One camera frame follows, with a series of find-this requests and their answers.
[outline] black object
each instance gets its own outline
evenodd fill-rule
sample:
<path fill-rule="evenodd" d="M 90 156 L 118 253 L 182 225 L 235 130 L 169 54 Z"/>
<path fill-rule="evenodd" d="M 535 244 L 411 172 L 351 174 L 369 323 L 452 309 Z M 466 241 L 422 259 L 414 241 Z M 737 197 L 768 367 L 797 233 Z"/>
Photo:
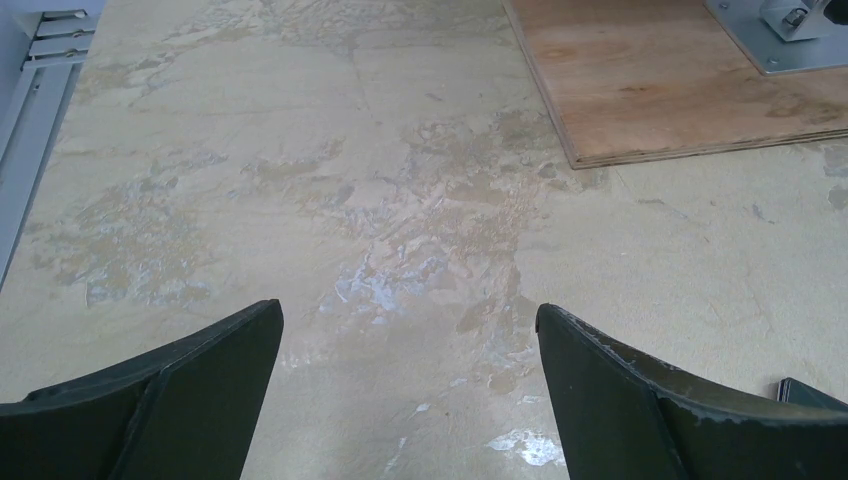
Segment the black object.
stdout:
<path fill-rule="evenodd" d="M 0 478 L 238 479 L 282 333 L 279 301 L 262 301 L 0 405 Z"/>
<path fill-rule="evenodd" d="M 848 405 L 791 377 L 777 384 L 777 401 L 848 413 Z"/>
<path fill-rule="evenodd" d="M 848 0 L 832 0 L 824 7 L 824 16 L 837 25 L 848 25 Z"/>
<path fill-rule="evenodd" d="M 710 382 L 554 305 L 536 332 L 572 480 L 848 478 L 848 414 Z"/>

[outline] white paint patch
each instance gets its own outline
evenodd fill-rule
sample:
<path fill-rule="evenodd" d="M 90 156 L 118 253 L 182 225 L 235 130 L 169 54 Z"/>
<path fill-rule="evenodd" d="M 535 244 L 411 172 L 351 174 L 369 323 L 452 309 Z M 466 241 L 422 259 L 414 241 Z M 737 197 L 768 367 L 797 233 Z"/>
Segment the white paint patch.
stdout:
<path fill-rule="evenodd" d="M 486 362 L 501 370 L 524 368 L 530 362 L 535 364 L 538 354 L 532 346 L 524 346 L 518 352 L 514 351 L 516 346 L 512 330 L 497 326 L 483 346 L 483 355 Z"/>
<path fill-rule="evenodd" d="M 542 400 L 542 397 L 538 395 L 524 395 L 518 403 L 539 403 L 540 400 Z"/>
<path fill-rule="evenodd" d="M 412 412 L 412 414 L 407 418 L 407 420 L 411 420 L 412 417 L 418 415 L 421 412 L 426 412 L 427 410 L 430 410 L 430 404 L 422 403 L 421 405 L 418 405 L 418 407 L 415 409 L 414 412 Z"/>
<path fill-rule="evenodd" d="M 562 447 L 541 433 L 532 430 L 514 429 L 505 435 L 495 438 L 486 446 L 508 455 L 517 453 L 534 467 L 541 467 L 549 462 L 555 465 L 565 465 Z"/>
<path fill-rule="evenodd" d="M 415 296 L 423 295 L 427 284 L 446 265 L 445 260 L 430 257 L 417 266 L 407 265 L 405 271 L 399 271 L 373 267 L 370 259 L 369 253 L 355 271 L 342 271 L 335 284 L 336 295 L 342 303 L 360 300 L 378 305 L 387 312 L 400 311 L 397 294 L 402 290 Z"/>
<path fill-rule="evenodd" d="M 295 368 L 302 368 L 312 365 L 312 362 L 321 362 L 323 360 L 326 360 L 326 357 L 324 355 L 314 352 L 305 352 L 301 355 L 296 355 L 294 353 L 286 353 L 285 355 L 281 356 L 282 359 L 279 361 L 280 365 L 292 370 L 294 370 Z"/>
<path fill-rule="evenodd" d="M 394 468 L 394 466 L 397 464 L 397 461 L 400 458 L 400 452 L 401 450 L 403 450 L 404 445 L 406 445 L 406 437 L 401 438 L 398 442 L 398 453 L 396 453 L 394 457 L 392 457 L 391 459 L 389 459 L 388 462 L 386 462 L 386 468 L 383 469 L 383 474 L 380 475 L 380 480 L 385 480 L 389 478 L 389 473 L 391 473 L 392 468 Z"/>

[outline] plywood board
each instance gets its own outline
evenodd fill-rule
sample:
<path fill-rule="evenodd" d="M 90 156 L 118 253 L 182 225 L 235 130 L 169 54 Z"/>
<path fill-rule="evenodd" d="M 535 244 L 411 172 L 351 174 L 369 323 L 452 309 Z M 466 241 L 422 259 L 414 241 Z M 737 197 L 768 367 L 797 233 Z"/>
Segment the plywood board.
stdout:
<path fill-rule="evenodd" d="M 503 1 L 574 168 L 848 136 L 848 68 L 764 77 L 701 0 Z"/>

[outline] bolt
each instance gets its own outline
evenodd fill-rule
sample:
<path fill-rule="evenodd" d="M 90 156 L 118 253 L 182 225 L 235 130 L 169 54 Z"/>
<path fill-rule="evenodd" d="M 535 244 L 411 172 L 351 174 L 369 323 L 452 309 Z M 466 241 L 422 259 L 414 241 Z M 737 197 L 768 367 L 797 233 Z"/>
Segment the bolt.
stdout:
<path fill-rule="evenodd" d="M 807 18 L 807 13 L 803 8 L 795 8 L 783 17 L 783 23 L 792 28 L 798 28 L 804 19 Z"/>

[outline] concrete floor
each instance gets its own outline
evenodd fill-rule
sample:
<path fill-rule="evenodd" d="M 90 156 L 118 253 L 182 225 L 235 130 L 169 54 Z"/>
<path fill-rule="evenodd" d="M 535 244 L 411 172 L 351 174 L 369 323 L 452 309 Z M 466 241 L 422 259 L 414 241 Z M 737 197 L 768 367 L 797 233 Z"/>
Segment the concrete floor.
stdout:
<path fill-rule="evenodd" d="M 848 398 L 848 143 L 571 171 L 498 0 L 112 0 L 0 293 L 0 401 L 263 298 L 246 479 L 566 477 L 533 316 Z"/>

